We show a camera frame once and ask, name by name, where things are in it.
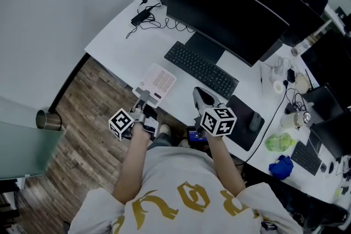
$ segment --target shirt sleeve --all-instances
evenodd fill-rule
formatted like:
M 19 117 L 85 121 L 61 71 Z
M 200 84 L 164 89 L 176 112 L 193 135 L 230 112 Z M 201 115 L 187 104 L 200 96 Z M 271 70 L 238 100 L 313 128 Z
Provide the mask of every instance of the shirt sleeve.
M 124 213 L 124 205 L 105 189 L 90 190 L 71 223 L 69 234 L 107 234 L 111 223 Z
M 290 216 L 266 183 L 252 185 L 241 191 L 236 198 L 243 204 L 267 217 L 278 228 L 279 233 L 302 234 L 302 228 Z

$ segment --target jeans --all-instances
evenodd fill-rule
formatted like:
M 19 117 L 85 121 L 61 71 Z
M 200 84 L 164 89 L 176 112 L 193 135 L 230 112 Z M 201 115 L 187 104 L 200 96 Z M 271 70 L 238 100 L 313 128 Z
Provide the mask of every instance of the jeans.
M 175 146 L 174 140 L 167 134 L 159 134 L 154 142 L 148 147 L 148 150 L 153 149 L 156 146 Z

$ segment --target hand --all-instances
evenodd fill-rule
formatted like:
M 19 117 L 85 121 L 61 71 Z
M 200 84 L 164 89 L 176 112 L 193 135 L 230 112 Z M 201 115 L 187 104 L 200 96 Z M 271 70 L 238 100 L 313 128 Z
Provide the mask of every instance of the hand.
M 221 136 L 212 136 L 208 131 L 205 130 L 205 137 L 209 141 L 219 141 L 222 140 Z
M 144 131 L 143 124 L 141 124 L 140 122 L 137 122 L 134 124 L 132 128 L 132 135 L 133 135 L 133 138 L 146 140 L 146 141 L 149 141 L 149 139 L 151 138 L 150 134 Z

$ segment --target metal trash can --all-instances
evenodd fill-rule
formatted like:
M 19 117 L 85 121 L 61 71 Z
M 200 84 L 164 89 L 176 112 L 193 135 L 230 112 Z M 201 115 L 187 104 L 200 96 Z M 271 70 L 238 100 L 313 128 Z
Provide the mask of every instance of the metal trash can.
M 61 117 L 57 113 L 39 110 L 35 118 L 38 129 L 59 131 L 61 129 Z

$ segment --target green frosted glass panel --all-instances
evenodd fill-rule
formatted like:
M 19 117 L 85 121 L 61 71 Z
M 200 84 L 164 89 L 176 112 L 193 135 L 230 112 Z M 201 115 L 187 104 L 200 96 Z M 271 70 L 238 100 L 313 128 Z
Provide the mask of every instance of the green frosted glass panel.
M 62 134 L 0 122 L 0 180 L 43 174 Z

